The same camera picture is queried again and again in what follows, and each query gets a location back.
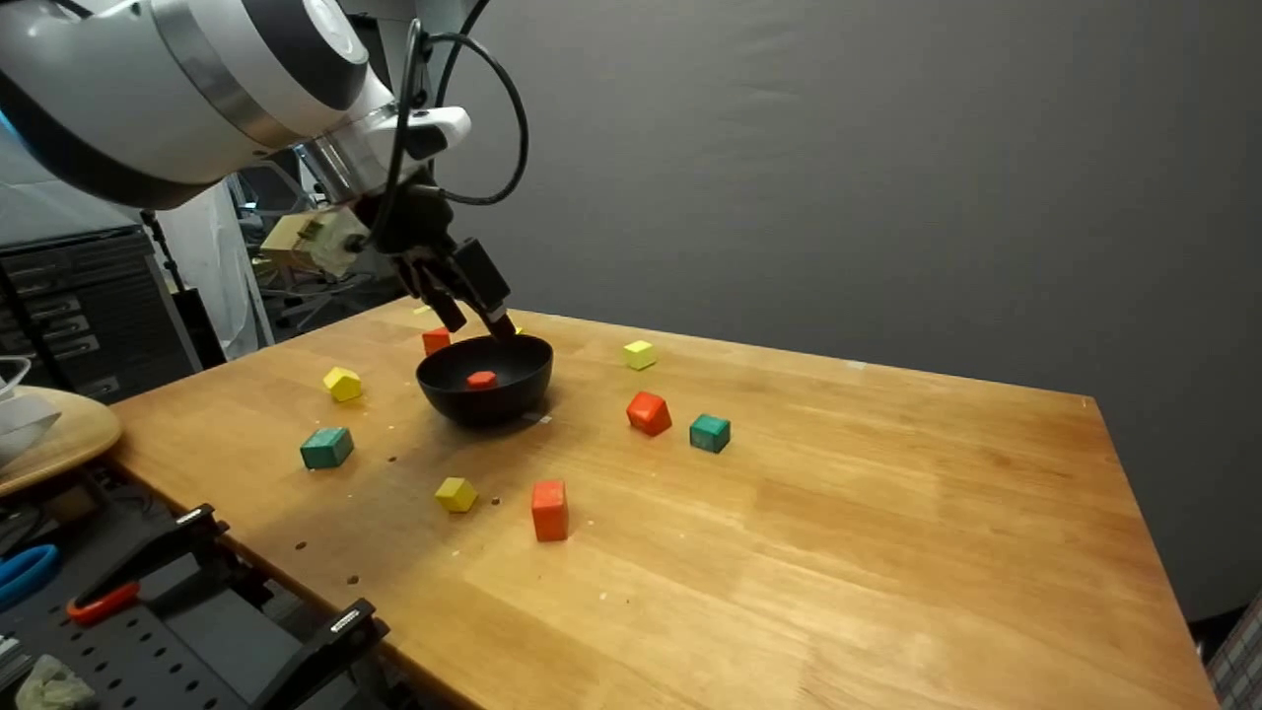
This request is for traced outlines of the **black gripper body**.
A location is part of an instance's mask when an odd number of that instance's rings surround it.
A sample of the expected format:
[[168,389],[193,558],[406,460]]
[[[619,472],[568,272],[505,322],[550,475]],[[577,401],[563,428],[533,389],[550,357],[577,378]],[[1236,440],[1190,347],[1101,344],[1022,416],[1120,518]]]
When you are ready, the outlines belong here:
[[502,310],[509,284],[483,240],[455,235],[455,207],[441,190],[412,184],[395,195],[364,195],[355,213],[372,243],[391,257],[406,290],[427,305],[467,301],[476,310]]

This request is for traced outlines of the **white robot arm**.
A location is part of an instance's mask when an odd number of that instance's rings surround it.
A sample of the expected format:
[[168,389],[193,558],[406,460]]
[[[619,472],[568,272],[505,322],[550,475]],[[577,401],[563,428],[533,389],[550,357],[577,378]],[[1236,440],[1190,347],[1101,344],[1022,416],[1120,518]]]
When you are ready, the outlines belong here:
[[471,114],[429,98],[438,42],[413,27],[385,81],[338,0],[0,0],[0,114],[48,172],[130,207],[178,207],[300,151],[412,294],[509,340],[509,284],[450,234],[435,181],[471,139]]

